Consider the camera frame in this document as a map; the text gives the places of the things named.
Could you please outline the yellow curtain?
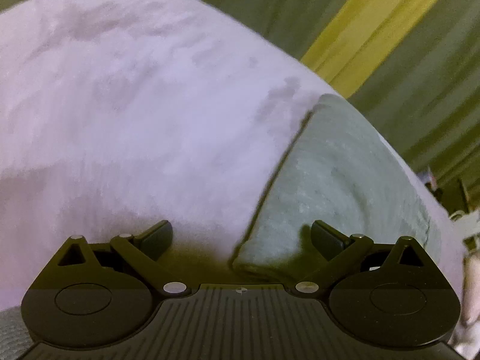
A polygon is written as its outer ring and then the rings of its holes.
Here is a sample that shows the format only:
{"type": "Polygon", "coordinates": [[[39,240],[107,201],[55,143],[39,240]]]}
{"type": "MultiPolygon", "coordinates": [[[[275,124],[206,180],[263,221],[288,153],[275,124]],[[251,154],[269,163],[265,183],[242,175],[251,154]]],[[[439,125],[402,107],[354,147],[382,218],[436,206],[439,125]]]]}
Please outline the yellow curtain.
{"type": "Polygon", "coordinates": [[[346,0],[301,62],[349,98],[438,1],[346,0]]]}

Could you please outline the grey sweatpants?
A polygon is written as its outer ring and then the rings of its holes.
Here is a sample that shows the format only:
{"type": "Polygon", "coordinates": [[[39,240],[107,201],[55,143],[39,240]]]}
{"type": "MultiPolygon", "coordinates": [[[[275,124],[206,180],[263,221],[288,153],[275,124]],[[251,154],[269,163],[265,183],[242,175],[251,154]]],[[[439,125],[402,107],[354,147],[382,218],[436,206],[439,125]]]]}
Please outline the grey sweatpants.
{"type": "Polygon", "coordinates": [[[434,206],[433,196],[375,127],[347,101],[324,95],[281,164],[233,269],[300,281],[323,262],[310,240],[316,220],[377,243],[412,236],[439,262],[434,206]]]}

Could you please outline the green curtain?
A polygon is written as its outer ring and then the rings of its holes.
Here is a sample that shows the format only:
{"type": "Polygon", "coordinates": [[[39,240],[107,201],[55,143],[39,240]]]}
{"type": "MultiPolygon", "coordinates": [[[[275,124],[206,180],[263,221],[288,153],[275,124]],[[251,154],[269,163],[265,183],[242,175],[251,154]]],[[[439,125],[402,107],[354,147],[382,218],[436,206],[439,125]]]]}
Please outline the green curtain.
{"type": "MultiPolygon", "coordinates": [[[[297,59],[346,0],[203,0],[297,59]]],[[[442,198],[479,204],[479,0],[439,0],[348,100],[442,198]]]]}

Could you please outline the pink fleece bed blanket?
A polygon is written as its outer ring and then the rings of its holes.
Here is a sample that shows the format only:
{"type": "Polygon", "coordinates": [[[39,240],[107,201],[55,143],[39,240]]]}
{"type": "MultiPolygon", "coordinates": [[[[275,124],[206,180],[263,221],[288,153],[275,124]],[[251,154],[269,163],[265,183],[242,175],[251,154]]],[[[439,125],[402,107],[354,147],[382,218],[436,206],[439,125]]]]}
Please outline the pink fleece bed blanket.
{"type": "Polygon", "coordinates": [[[26,0],[1,14],[3,359],[467,359],[464,250],[435,201],[460,301],[448,342],[383,349],[342,331],[295,281],[233,260],[324,95],[320,77],[200,0],[26,0]],[[162,220],[158,263],[191,293],[110,345],[34,341],[32,282],[71,236],[138,236],[162,220]]]}

